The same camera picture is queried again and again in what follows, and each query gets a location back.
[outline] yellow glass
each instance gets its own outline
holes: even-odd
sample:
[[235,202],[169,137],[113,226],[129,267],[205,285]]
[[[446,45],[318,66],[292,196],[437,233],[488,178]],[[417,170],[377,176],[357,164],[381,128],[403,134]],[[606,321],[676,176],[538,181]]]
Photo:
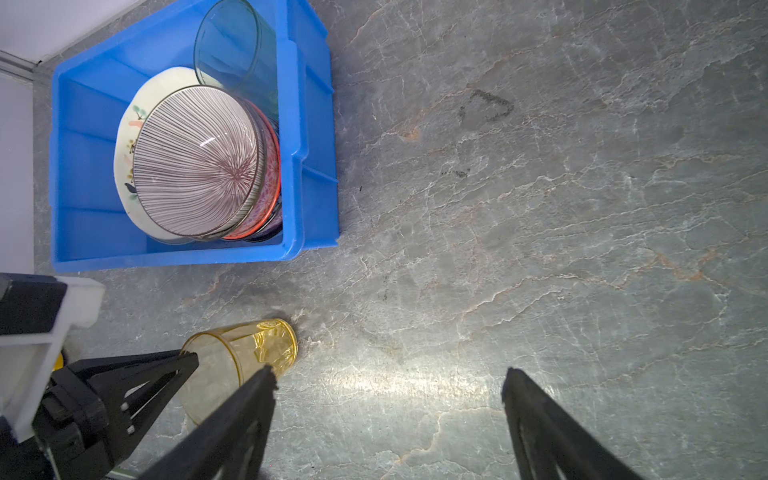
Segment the yellow glass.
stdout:
[[296,334],[281,319],[224,326],[192,335],[182,353],[195,352],[200,365],[181,386],[184,411],[197,425],[269,363],[280,378],[296,361]]

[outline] marble countertop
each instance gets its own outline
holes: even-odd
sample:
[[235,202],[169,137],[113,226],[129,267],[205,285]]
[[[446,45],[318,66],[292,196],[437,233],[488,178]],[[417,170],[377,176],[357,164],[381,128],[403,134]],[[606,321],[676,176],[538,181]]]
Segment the marble countertop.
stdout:
[[[50,273],[51,73],[35,72]],[[768,458],[768,12],[726,0],[314,0],[333,55],[342,236],[288,263],[82,273],[74,358],[290,319],[270,478],[516,478],[523,368],[645,478]],[[124,466],[190,429],[177,402]]]

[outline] ceramic bowl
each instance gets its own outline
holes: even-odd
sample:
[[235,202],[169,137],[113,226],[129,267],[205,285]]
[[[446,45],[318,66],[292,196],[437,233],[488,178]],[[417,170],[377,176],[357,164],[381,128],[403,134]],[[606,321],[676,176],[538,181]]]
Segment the ceramic bowl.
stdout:
[[266,138],[266,173],[259,199],[253,205],[244,222],[224,237],[225,240],[242,240],[264,227],[272,219],[277,199],[280,197],[280,146],[277,134],[266,115],[251,102],[247,102]]
[[195,85],[161,101],[134,149],[141,206],[182,237],[224,233],[259,198],[266,162],[259,118],[219,88]]
[[199,85],[191,68],[173,67],[150,78],[136,92],[118,127],[114,148],[114,183],[125,213],[147,235],[163,243],[189,243],[192,239],[168,232],[157,225],[141,206],[134,182],[134,149],[141,127],[157,104],[181,88]]

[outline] plastic bin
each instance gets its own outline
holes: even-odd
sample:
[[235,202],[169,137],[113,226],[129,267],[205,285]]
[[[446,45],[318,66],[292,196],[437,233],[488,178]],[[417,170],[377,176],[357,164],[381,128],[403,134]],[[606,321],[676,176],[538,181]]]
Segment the plastic bin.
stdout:
[[193,67],[197,28],[217,0],[180,0],[62,63],[53,76],[51,261],[59,272],[290,260],[339,238],[327,30],[306,0],[250,0],[277,36],[283,232],[264,243],[159,243],[124,212],[112,163],[139,87]]

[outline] dark stain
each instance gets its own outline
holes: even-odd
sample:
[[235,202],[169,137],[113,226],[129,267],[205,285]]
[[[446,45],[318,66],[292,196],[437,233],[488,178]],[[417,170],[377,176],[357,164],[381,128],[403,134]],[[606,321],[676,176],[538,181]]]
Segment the dark stain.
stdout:
[[[477,88],[475,89],[475,91],[472,92],[472,95],[469,96],[469,101],[472,101],[472,99],[475,97],[480,97],[487,104],[498,105],[505,109],[503,112],[497,113],[492,117],[486,118],[485,119],[486,121],[497,121],[501,118],[508,117],[515,109],[515,105],[512,104],[512,102],[510,102],[506,98],[501,98],[498,95],[489,94],[487,91],[479,90]],[[458,110],[458,115],[460,118],[463,118],[462,115],[465,114],[462,112],[463,108],[464,107],[461,107]]]
[[461,171],[461,170],[448,170],[448,171],[445,171],[445,172],[440,172],[440,175],[442,176],[442,175],[447,175],[447,174],[454,174],[456,177],[466,178],[467,175],[469,175],[468,172],[469,172],[469,169],[467,169],[466,172]]

